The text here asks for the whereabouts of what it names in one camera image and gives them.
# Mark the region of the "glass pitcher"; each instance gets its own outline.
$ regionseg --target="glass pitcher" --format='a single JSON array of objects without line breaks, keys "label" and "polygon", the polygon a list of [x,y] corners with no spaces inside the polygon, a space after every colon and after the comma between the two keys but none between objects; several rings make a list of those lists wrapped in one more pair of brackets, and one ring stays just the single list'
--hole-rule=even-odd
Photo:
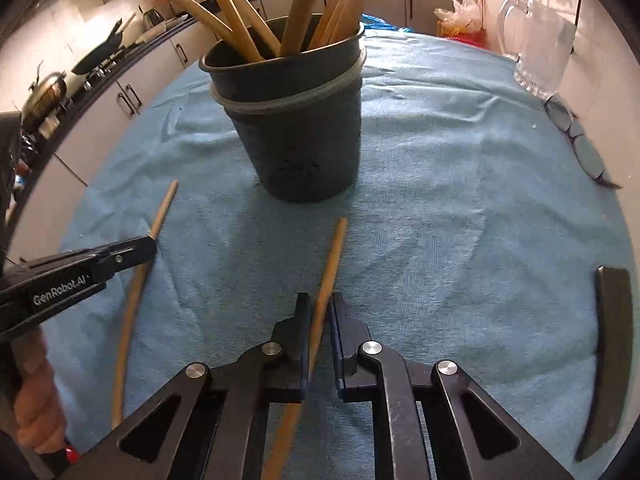
[{"label": "glass pitcher", "polygon": [[[526,15],[524,40],[517,54],[507,51],[504,41],[504,20],[513,9]],[[537,2],[504,0],[497,35],[502,54],[516,61],[513,78],[520,86],[544,100],[558,92],[574,44],[573,23]]]}]

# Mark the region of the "metal pivot screw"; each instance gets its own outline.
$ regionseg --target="metal pivot screw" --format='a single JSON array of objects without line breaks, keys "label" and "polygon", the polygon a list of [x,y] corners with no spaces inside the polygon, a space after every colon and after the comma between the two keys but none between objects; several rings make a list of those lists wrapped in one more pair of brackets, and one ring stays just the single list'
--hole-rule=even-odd
[{"label": "metal pivot screw", "polygon": [[382,345],[377,341],[367,341],[362,343],[362,351],[365,354],[376,355],[382,352]]},{"label": "metal pivot screw", "polygon": [[438,363],[438,371],[441,374],[453,375],[458,371],[458,365],[453,361],[440,361]]},{"label": "metal pivot screw", "polygon": [[204,367],[202,363],[191,363],[187,366],[185,373],[187,377],[191,379],[197,379],[198,377],[202,377],[206,373],[207,369]]},{"label": "metal pivot screw", "polygon": [[262,345],[260,350],[262,350],[262,353],[265,355],[278,355],[280,352],[282,352],[282,346],[280,346],[275,341],[267,341],[264,345]]}]

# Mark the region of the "human hand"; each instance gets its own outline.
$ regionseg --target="human hand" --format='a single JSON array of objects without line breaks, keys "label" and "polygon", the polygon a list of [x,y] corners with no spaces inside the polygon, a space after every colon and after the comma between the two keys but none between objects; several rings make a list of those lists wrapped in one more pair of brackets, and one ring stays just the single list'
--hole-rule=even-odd
[{"label": "human hand", "polygon": [[42,331],[33,330],[12,343],[15,361],[22,375],[22,387],[15,397],[16,438],[37,453],[53,453],[65,447],[66,419],[53,382],[53,368],[47,361]]}]

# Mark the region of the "plastic bag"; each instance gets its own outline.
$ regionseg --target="plastic bag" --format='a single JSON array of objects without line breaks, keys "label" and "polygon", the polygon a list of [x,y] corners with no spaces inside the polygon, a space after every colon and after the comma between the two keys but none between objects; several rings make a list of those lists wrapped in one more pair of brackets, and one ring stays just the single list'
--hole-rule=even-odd
[{"label": "plastic bag", "polygon": [[411,27],[396,27],[395,25],[391,25],[387,23],[382,18],[377,18],[375,16],[369,16],[368,14],[363,14],[362,19],[360,20],[365,30],[399,30],[400,32],[413,32],[414,30]]},{"label": "plastic bag", "polygon": [[443,36],[471,34],[482,28],[482,11],[475,0],[453,0],[453,12],[436,9],[433,13],[441,20]]}]

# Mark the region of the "frying pan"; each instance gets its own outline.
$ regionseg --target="frying pan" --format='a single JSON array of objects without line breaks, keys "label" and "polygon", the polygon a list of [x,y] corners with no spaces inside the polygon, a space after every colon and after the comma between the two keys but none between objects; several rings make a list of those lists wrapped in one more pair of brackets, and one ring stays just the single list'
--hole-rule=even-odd
[{"label": "frying pan", "polygon": [[78,64],[71,69],[71,72],[76,75],[86,74],[116,52],[122,42],[122,32],[124,31],[123,28],[120,32],[117,32],[120,25],[122,25],[122,18],[113,25],[107,39],[78,61]]}]

